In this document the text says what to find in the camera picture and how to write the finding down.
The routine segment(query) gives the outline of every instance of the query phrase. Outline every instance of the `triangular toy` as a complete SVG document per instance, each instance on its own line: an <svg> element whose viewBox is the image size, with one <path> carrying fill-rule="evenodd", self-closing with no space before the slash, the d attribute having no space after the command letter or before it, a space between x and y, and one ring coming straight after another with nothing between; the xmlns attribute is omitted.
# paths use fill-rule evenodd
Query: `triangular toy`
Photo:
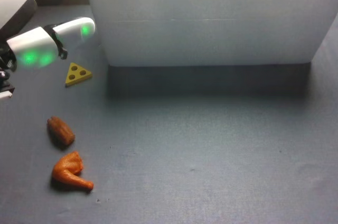
<svg viewBox="0 0 338 224"><path fill-rule="evenodd" d="M75 63L70 63L67 78L65 80L65 86L69 87L76 83L82 82L92 77L92 74L87 69L79 66Z"/></svg>

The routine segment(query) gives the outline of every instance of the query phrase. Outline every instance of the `orange toy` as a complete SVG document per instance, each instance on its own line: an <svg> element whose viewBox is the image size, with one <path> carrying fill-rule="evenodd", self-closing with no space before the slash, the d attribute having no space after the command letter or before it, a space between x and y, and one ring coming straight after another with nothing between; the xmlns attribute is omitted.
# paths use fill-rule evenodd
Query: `orange toy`
<svg viewBox="0 0 338 224"><path fill-rule="evenodd" d="M79 186L88 190L94 187L93 182L82 179L75 174L79 174L83 169L82 159L77 151L62 157L53 168L52 176L56 180Z"/></svg>

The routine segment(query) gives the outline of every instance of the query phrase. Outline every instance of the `brown toy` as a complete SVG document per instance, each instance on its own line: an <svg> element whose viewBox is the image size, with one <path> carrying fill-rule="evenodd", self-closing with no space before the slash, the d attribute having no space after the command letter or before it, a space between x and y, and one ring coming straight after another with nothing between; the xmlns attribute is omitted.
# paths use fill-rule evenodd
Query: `brown toy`
<svg viewBox="0 0 338 224"><path fill-rule="evenodd" d="M66 146L70 145L75 139L70 127L58 117L48 119L47 128Z"/></svg>
<svg viewBox="0 0 338 224"><path fill-rule="evenodd" d="M53 168L54 179L69 185L75 185L84 189L92 190L93 182L82 179L79 174L83 169L82 159L77 151L62 157Z"/></svg>

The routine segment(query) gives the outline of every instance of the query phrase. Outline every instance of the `white box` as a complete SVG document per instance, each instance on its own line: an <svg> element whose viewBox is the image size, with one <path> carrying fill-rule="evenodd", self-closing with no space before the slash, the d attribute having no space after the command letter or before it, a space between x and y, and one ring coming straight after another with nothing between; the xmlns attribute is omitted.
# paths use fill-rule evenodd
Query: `white box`
<svg viewBox="0 0 338 224"><path fill-rule="evenodd" d="M338 0L90 0L112 66L310 62Z"/></svg>

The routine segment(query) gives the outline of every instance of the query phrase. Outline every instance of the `gray tablecloth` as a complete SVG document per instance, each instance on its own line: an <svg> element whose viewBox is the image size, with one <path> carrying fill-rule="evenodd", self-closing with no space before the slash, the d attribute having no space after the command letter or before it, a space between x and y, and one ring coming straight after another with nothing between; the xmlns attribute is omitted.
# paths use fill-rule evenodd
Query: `gray tablecloth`
<svg viewBox="0 0 338 224"><path fill-rule="evenodd" d="M25 30L78 16L90 8L39 8ZM0 102L0 222L338 223L337 26L311 65L109 68L95 36L18 68ZM65 88L70 62L93 78ZM90 193L51 180L75 150Z"/></svg>

